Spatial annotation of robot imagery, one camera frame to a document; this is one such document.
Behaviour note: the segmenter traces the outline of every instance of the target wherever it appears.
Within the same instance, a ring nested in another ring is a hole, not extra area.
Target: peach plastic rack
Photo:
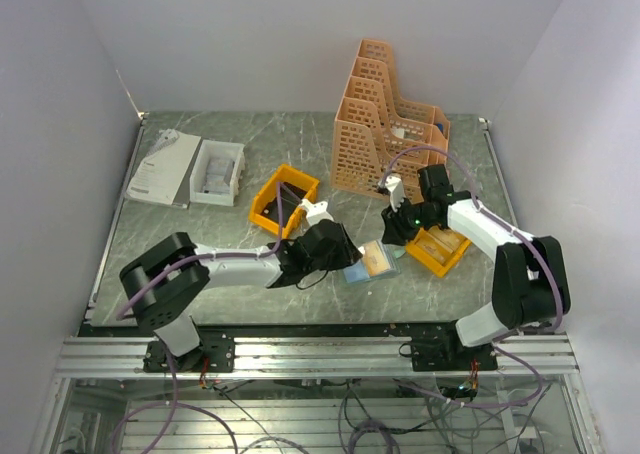
[[[391,46],[363,39],[334,122],[331,186],[382,198],[376,185],[389,161],[414,146],[447,150],[451,123],[439,107],[400,96]],[[445,156],[417,151],[394,166],[412,202],[422,201],[417,170]]]

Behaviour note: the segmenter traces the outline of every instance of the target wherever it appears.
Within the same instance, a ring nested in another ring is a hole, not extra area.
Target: white paper
[[[175,129],[161,131],[160,138],[129,182],[127,196],[139,201],[173,204],[199,143],[198,136]]]

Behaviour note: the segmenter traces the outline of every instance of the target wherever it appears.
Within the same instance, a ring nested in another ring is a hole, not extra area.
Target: yellow bin
[[[272,234],[278,235],[278,223],[273,222],[268,217],[262,215],[267,205],[276,198],[276,186],[278,182],[287,182],[292,186],[299,187],[306,191],[304,198],[309,202],[316,202],[318,195],[318,184],[320,181],[315,177],[311,177],[298,169],[291,167],[289,164],[282,164],[276,172],[273,173],[271,179],[260,189],[260,192],[253,198],[251,210],[249,211],[249,220],[254,224],[266,229]],[[302,216],[305,214],[304,209],[296,207],[293,214],[289,217],[289,221],[282,230],[282,238],[288,238],[296,227],[302,222]]]
[[[407,252],[424,264],[436,276],[444,277],[455,266],[471,241],[451,229],[432,227],[420,229],[413,241],[407,244]]]

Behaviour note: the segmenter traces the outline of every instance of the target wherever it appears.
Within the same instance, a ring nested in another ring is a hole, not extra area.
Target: gray wall
[[[78,0],[0,0],[0,450],[82,318],[137,114]]]
[[[141,110],[335,111],[358,41],[409,99],[492,116],[561,0],[82,0]]]
[[[564,0],[493,123],[522,225],[562,243],[566,319],[609,452],[640,425],[640,4]]]

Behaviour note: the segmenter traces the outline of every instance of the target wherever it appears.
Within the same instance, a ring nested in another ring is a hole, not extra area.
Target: table surface
[[[94,326],[116,322],[125,302],[118,273],[127,263],[177,231],[214,247],[257,247],[273,236],[247,219],[253,197],[282,163],[320,179],[318,200],[342,222],[356,245],[379,239],[385,201],[332,189],[329,184],[333,118],[330,113],[152,112],[147,115],[134,171],[159,135],[175,128],[205,139],[245,144],[246,169],[234,207],[192,203],[188,209],[124,200],[91,312]],[[449,151],[475,177],[480,198],[499,216],[511,219],[487,139],[477,116],[452,115]],[[452,167],[456,189],[463,176]],[[294,236],[302,232],[299,228]],[[330,273],[308,290],[236,286],[203,291],[188,312],[198,324],[319,324],[448,321],[472,313],[491,295],[493,266],[471,246],[445,278],[433,275],[409,255],[398,260],[401,273],[390,279],[348,285],[342,272]]]

